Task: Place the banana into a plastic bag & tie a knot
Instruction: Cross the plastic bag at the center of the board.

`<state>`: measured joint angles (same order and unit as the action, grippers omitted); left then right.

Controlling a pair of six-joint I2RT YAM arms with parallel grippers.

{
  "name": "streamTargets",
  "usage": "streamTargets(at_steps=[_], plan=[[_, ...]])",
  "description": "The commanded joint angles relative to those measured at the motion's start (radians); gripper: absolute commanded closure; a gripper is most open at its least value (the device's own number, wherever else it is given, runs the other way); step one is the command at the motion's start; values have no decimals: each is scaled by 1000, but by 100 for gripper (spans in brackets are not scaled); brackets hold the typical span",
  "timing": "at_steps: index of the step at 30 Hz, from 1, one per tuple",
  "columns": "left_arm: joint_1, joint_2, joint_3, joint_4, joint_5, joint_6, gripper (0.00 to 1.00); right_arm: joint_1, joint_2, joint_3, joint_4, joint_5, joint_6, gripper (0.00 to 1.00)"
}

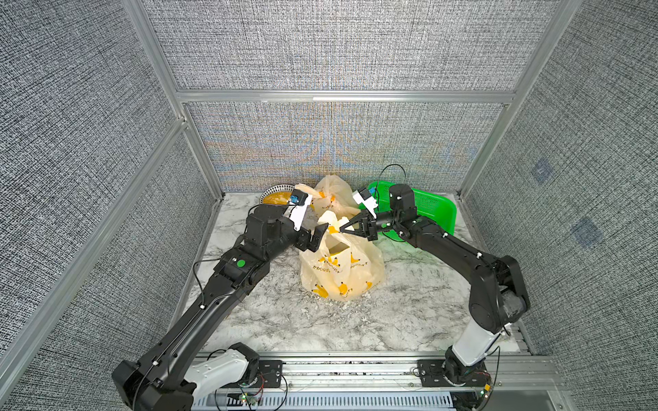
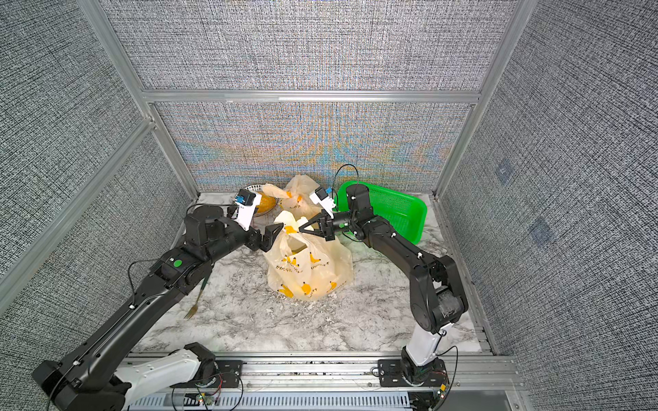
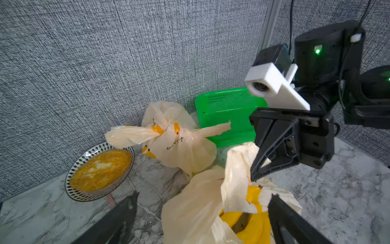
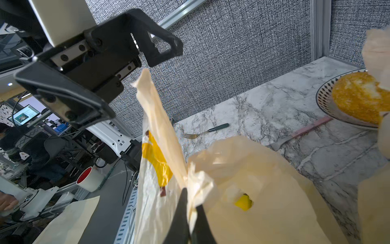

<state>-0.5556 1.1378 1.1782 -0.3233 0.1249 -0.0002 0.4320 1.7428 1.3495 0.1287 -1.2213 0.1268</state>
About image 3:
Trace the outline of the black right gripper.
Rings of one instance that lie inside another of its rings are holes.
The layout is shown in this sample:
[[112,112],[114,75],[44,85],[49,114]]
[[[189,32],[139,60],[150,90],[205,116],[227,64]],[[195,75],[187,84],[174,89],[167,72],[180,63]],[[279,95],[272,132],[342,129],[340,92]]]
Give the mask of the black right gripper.
[[249,117],[259,151],[250,167],[252,182],[304,164],[321,169],[334,155],[334,121],[329,112],[257,108]]

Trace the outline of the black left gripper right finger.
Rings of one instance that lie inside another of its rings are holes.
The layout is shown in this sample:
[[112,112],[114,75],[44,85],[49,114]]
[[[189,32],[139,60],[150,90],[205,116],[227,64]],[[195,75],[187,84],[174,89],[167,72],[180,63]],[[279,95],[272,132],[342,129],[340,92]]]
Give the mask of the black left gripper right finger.
[[330,241],[288,206],[279,195],[272,195],[268,212],[275,243],[329,244]]

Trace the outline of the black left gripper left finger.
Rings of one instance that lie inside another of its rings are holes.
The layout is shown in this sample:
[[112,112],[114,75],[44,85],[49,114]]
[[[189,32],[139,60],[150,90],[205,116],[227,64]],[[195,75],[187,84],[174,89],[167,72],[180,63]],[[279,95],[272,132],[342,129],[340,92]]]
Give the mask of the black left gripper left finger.
[[78,237],[74,244],[129,244],[138,207],[138,192],[133,192],[103,218]]

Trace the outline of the yellow banana bunch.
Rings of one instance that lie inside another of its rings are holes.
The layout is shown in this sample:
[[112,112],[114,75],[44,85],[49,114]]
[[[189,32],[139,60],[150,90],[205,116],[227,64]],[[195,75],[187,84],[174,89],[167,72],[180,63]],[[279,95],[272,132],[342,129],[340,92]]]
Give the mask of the yellow banana bunch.
[[259,203],[259,195],[262,187],[248,187],[246,201],[252,203],[257,213],[242,213],[242,212],[227,212],[222,210],[219,214],[220,218],[233,228],[243,217],[244,229],[236,233],[237,237],[244,244],[270,244],[271,243],[271,224],[269,214],[263,211],[263,207]]

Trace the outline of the banana print plastic bag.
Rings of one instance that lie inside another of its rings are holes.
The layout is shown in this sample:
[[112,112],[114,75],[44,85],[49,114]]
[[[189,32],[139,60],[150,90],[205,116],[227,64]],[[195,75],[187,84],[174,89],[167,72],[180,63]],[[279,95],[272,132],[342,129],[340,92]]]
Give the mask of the banana print plastic bag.
[[302,207],[294,195],[263,178],[252,182],[250,167],[259,151],[252,142],[231,148],[225,167],[214,166],[193,177],[180,194],[163,207],[162,229],[165,244],[243,244],[236,233],[242,231],[244,218],[231,228],[219,216],[227,212],[256,214],[246,201],[248,187],[259,186],[259,203],[268,212],[272,195],[280,198],[295,212]]
[[115,148],[141,145],[144,155],[165,167],[180,168],[190,180],[216,159],[216,144],[208,138],[230,129],[230,122],[198,128],[182,105],[158,101],[148,105],[140,127],[113,127],[105,139]]

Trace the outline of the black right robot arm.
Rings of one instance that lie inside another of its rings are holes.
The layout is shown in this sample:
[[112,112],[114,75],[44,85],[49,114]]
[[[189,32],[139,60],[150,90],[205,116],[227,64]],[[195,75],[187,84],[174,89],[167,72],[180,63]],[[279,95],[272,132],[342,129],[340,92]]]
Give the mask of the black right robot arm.
[[245,85],[267,102],[249,117],[259,152],[250,167],[257,181],[299,164],[321,169],[334,155],[340,127],[332,108],[342,106],[344,122],[390,127],[390,68],[360,72],[365,30],[356,20],[316,28],[286,46],[262,50]]

